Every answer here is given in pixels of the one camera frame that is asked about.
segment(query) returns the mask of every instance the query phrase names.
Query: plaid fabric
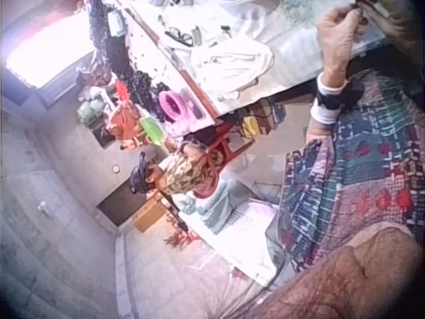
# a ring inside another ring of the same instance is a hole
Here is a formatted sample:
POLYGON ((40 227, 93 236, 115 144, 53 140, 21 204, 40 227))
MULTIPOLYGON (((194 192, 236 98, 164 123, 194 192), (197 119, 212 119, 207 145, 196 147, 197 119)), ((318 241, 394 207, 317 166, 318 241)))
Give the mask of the plaid fabric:
POLYGON ((332 138, 287 155, 278 235, 298 271, 381 221, 423 245, 425 115, 408 88, 358 73, 332 138))

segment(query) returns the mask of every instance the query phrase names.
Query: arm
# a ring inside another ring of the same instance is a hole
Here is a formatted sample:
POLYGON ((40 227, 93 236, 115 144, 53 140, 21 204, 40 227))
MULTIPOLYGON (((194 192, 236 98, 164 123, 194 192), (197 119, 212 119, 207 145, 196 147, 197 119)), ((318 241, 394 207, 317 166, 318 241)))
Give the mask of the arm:
POLYGON ((323 49, 323 72, 317 77, 317 97, 311 108, 306 143, 331 135, 343 105, 342 91, 347 85, 347 65, 356 38, 365 32, 362 12, 354 5, 330 9, 317 23, 323 49))

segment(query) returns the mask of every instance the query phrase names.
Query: tiled floor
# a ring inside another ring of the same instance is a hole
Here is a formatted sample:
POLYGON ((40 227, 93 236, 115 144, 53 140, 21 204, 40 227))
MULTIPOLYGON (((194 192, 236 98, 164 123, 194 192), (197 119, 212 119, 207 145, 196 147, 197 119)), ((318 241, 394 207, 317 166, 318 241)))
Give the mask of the tiled floor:
MULTIPOLYGON (((225 174, 249 186, 254 181, 282 183, 285 154, 304 144, 309 105, 293 104, 286 107, 286 112, 285 122, 270 135, 260 136, 245 156, 229 165, 225 174)), ((231 279, 229 264, 218 255, 202 270, 187 267, 202 265, 214 252, 202 241, 192 243, 183 251, 165 246, 163 240, 171 232, 172 228, 162 218, 145 233, 130 228, 123 235, 126 271, 118 273, 120 265, 117 265, 117 280, 126 276, 133 311, 120 312, 122 316, 127 314, 126 318, 143 319, 217 318, 208 317, 209 311, 216 314, 249 285, 252 285, 251 293, 260 289, 251 280, 231 279)), ((125 298, 124 293, 119 293, 118 302, 121 298, 125 298)))

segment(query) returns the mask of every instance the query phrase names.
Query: window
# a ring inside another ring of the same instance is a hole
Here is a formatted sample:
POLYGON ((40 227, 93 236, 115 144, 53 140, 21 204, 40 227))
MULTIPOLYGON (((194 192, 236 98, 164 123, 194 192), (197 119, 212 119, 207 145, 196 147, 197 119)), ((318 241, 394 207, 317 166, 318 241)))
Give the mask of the window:
POLYGON ((53 23, 19 45, 6 66, 24 82, 40 88, 94 50, 86 12, 53 23))

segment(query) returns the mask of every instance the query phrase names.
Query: wrist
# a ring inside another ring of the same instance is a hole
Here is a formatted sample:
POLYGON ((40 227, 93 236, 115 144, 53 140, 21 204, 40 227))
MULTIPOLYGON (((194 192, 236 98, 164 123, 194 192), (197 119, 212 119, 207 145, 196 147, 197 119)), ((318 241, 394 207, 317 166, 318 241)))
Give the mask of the wrist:
POLYGON ((325 68, 321 76, 321 82, 324 86, 330 88, 341 88, 345 84, 346 72, 325 68))

